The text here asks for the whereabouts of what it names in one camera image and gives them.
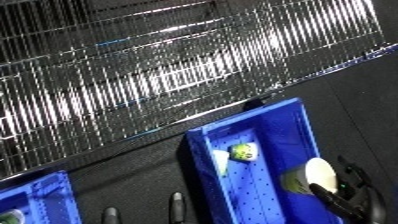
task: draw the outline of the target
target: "black floor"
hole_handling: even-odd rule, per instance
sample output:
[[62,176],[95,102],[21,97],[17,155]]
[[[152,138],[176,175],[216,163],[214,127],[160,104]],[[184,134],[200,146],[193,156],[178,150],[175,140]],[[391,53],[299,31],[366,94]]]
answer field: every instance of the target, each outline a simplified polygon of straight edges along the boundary
[[[267,101],[302,98],[322,156],[335,164],[341,154],[364,167],[387,200],[391,224],[398,223],[397,87],[394,54],[288,88]],[[211,223],[181,133],[239,111],[233,107],[188,121],[155,134],[153,144],[131,146],[130,152],[71,172],[84,223],[100,223],[101,211],[115,206],[124,223],[166,224],[168,199],[175,191],[188,196],[189,221]]]

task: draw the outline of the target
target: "blue plastic bin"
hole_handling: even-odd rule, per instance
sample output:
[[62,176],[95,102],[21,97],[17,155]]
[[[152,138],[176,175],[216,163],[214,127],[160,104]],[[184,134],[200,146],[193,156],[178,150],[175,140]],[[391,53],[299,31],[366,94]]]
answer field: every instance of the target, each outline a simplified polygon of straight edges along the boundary
[[18,209],[26,224],[81,224],[65,172],[57,172],[0,192],[0,213]]
[[[338,224],[311,195],[283,190],[280,175],[319,157],[300,99],[263,106],[187,133],[195,165],[216,224]],[[212,150],[255,142],[254,162],[228,161],[227,174],[216,169]]]

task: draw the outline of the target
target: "white paper cup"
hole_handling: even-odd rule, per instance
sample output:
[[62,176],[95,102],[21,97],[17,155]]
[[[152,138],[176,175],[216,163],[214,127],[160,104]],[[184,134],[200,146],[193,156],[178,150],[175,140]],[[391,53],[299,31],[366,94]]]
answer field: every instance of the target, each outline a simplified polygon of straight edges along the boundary
[[218,171],[222,176],[227,174],[229,152],[223,150],[213,150],[214,160],[216,162]]
[[282,187],[293,193],[313,194],[309,188],[313,183],[332,193],[337,192],[336,173],[332,166],[321,158],[312,158],[281,175]]

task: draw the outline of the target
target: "metal wire shelf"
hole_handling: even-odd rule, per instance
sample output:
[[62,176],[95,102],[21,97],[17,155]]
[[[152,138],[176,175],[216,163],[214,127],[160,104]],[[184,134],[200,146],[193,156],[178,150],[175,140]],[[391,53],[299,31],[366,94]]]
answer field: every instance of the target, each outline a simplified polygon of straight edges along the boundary
[[0,26],[0,178],[384,43],[369,0],[3,0]]

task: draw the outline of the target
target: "cup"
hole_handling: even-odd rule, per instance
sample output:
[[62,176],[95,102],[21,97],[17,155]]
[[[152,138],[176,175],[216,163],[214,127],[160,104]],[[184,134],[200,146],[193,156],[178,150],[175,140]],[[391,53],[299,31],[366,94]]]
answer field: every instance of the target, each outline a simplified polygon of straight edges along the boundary
[[215,149],[213,150],[213,156],[218,171],[220,172],[221,176],[225,176],[228,169],[229,152]]
[[25,224],[25,215],[18,209],[13,209],[0,214],[0,223]]
[[281,175],[282,187],[298,194],[313,194],[310,184],[318,184],[326,190],[337,192],[337,177],[332,166],[321,158],[312,158],[305,164],[286,171]]
[[254,142],[233,145],[231,158],[241,161],[255,161],[258,157],[258,146]]

